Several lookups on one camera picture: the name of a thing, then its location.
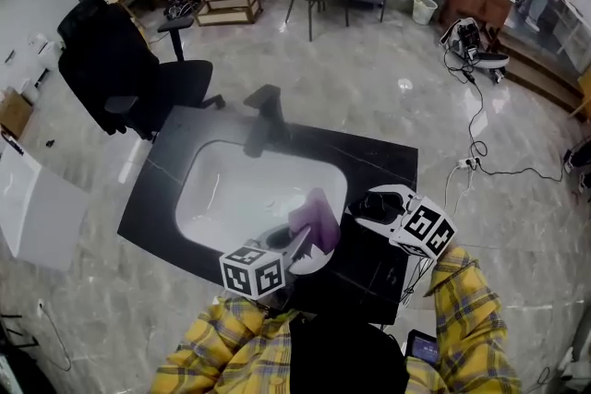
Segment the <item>black equipment bag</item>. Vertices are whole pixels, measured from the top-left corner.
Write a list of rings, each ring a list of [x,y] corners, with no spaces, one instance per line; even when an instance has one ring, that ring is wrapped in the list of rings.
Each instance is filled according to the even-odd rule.
[[[175,20],[191,15],[193,5],[189,0],[172,0],[165,7],[163,14],[168,20]]]

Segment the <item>light wooden desk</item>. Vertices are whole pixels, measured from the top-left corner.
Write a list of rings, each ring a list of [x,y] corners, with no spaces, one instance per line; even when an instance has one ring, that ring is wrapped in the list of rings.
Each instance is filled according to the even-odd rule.
[[[582,103],[569,115],[570,118],[584,116],[591,121],[591,65],[578,80],[583,92]]]

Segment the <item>dark wooden sink cabinet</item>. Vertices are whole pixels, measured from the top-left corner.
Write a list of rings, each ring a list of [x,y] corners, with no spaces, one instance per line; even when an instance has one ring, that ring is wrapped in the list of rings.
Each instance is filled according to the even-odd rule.
[[[216,140],[244,145],[257,117],[176,107],[152,146],[127,202],[118,231],[129,242],[206,281],[221,283],[223,254],[186,239],[175,209],[198,152]],[[313,314],[344,310],[373,324],[392,324],[400,307],[406,254],[361,227],[348,205],[378,185],[416,186],[417,152],[391,142],[306,126],[287,125],[290,137],[265,150],[323,161],[347,181],[341,239],[319,271],[288,275],[286,290],[264,299],[279,310]]]

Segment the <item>white freestanding washbasin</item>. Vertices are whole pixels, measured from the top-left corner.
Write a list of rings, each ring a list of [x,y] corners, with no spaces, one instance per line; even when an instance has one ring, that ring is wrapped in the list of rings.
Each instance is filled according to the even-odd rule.
[[[67,271],[90,195],[42,166],[24,149],[0,156],[0,230],[11,255]]]

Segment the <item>purple cloth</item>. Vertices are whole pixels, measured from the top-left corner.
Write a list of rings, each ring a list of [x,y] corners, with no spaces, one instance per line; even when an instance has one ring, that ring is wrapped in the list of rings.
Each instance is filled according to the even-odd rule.
[[[310,256],[313,246],[317,247],[322,254],[328,255],[335,249],[341,238],[340,224],[321,188],[313,188],[305,203],[289,213],[288,227],[293,236],[308,230],[299,247],[303,255]]]

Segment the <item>white wastebasket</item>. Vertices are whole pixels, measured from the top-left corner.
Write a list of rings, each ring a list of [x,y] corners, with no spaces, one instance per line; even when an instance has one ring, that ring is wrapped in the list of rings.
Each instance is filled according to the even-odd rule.
[[[428,25],[437,8],[434,0],[413,0],[412,19],[416,24]]]

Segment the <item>black washbasin faucet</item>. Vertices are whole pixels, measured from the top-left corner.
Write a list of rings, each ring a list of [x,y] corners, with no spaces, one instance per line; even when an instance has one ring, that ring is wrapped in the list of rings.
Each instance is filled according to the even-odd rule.
[[[5,143],[12,148],[18,155],[23,156],[24,150],[22,147],[18,145],[18,143],[4,130],[0,129],[0,137],[5,141]]]

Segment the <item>person's right forearm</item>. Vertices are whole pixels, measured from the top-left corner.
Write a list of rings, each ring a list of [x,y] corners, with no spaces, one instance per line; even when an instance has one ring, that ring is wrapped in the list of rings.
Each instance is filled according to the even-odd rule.
[[[408,357],[404,394],[522,394],[504,350],[500,298],[478,260],[459,245],[446,249],[426,295],[434,298],[438,360],[431,366]]]

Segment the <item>white and black backpack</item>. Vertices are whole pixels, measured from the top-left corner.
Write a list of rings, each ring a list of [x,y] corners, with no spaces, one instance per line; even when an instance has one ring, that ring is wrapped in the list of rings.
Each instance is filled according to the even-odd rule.
[[[453,22],[440,37],[440,46],[444,50],[443,62],[448,71],[460,73],[467,82],[475,82],[475,69],[486,73],[495,84],[504,79],[510,57],[485,51],[479,27],[473,18]]]

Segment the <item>wooden cabinet with white top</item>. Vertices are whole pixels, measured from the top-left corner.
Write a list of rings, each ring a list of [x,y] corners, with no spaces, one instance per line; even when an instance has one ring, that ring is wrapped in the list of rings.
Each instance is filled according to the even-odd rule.
[[[484,35],[487,50],[495,51],[514,3],[515,0],[444,0],[439,23],[448,28],[457,19],[473,18]]]

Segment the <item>wooden platform steps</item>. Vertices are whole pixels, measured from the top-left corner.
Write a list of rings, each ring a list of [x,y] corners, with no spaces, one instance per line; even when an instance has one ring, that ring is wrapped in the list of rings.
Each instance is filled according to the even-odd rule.
[[[549,50],[531,38],[513,35],[509,30],[500,33],[495,47],[509,55],[505,77],[559,106],[583,121],[581,106],[584,93],[579,85],[580,74],[557,47]]]

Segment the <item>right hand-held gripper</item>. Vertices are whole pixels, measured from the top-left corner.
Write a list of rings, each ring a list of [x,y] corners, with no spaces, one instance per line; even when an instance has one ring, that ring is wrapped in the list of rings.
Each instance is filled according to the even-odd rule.
[[[408,255],[440,257],[456,235],[457,228],[444,210],[428,197],[418,201],[418,194],[406,185],[378,185],[368,192],[378,195],[385,206],[412,210],[403,219],[398,217],[389,223],[356,218],[357,224],[390,238],[391,245]]]

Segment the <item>white side table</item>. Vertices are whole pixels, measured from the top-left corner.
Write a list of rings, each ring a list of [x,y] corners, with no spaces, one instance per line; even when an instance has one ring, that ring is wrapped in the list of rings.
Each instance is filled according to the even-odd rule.
[[[553,35],[559,43],[557,54],[565,53],[573,67],[584,73],[591,64],[591,25],[568,0],[552,0],[557,22]]]

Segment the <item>person's torso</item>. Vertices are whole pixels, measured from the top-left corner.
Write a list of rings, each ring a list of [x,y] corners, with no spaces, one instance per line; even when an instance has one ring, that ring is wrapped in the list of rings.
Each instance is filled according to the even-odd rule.
[[[291,394],[405,394],[398,342],[354,319],[298,316],[290,322]]]

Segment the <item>white sink basin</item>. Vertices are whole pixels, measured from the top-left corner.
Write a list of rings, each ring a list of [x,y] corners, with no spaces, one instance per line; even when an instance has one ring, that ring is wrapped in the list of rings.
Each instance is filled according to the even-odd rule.
[[[227,253],[285,226],[315,188],[340,218],[347,181],[336,166],[268,150],[251,158],[241,145],[216,140],[193,161],[175,222],[189,241]]]

